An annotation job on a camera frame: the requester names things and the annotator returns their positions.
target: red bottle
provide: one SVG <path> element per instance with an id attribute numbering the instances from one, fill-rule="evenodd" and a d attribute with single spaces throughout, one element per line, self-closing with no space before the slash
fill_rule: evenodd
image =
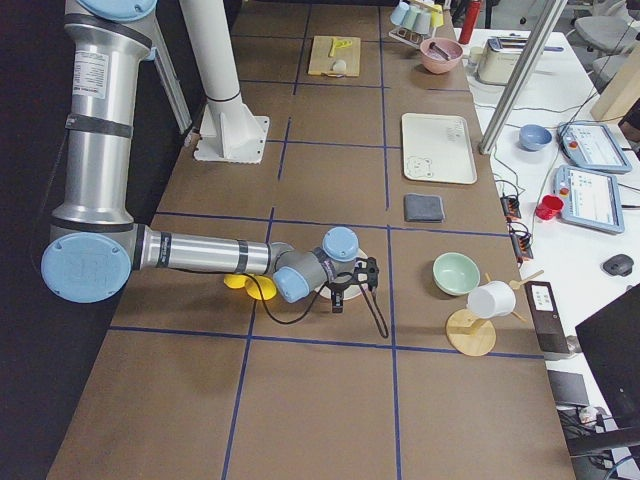
<path id="1" fill-rule="evenodd" d="M 467 16 L 464 20 L 464 25 L 462 25 L 462 31 L 460 32 L 458 43 L 461 43 L 462 45 L 469 43 L 473 29 L 478 21 L 478 15 L 480 15 L 480 5 L 482 5 L 480 0 L 471 0 L 469 2 L 469 5 L 467 6 Z"/>

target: pink bowl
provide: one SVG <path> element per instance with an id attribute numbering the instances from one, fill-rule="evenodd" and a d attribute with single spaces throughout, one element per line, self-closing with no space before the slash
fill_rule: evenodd
<path id="1" fill-rule="evenodd" d="M 445 60 L 437 50 L 429 48 L 435 43 L 449 55 L 449 60 Z M 454 40 L 448 38 L 429 38 L 420 44 L 420 56 L 422 65 L 431 73 L 445 73 L 452 70 L 462 59 L 462 47 Z"/>

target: brown table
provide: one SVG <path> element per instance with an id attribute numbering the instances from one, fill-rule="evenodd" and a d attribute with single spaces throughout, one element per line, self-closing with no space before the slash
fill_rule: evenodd
<path id="1" fill-rule="evenodd" d="M 272 119 L 260 165 L 199 163 L 184 149 L 152 227 L 311 249 L 348 225 L 381 267 L 378 336 L 362 298 L 322 300 L 283 327 L 217 276 L 136 272 L 51 470 L 57 479 L 574 478 L 529 319 L 494 321 L 482 358 L 447 342 L 464 298 L 435 286 L 446 251 L 519 278 L 486 156 L 474 185 L 412 182 L 400 116 L 463 115 L 459 66 L 435 76 L 386 37 L 389 8 L 244 4 L 233 31 L 243 97 Z M 314 35 L 363 40 L 361 76 L 309 77 Z M 452 36 L 448 24 L 440 34 Z M 404 222 L 405 193 L 444 199 L 446 221 Z M 303 305 L 270 308 L 293 318 Z"/>

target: wooden cutting board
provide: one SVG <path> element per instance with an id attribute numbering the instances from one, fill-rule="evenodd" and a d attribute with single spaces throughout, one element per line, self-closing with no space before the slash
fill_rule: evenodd
<path id="1" fill-rule="evenodd" d="M 351 44 L 342 48 L 335 48 L 333 57 L 330 57 L 334 41 L 337 45 L 342 42 L 351 42 Z M 309 60 L 309 75 L 330 73 L 333 64 L 338 60 L 344 60 L 347 64 L 347 70 L 344 72 L 345 76 L 360 76 L 360 39 L 358 37 L 327 37 L 322 35 L 313 37 L 311 59 Z"/>

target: white tray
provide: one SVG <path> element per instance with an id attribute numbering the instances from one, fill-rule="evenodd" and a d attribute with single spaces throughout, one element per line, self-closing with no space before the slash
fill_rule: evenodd
<path id="1" fill-rule="evenodd" d="M 410 180 L 471 184 L 478 179 L 463 117 L 405 113 L 402 156 Z"/>

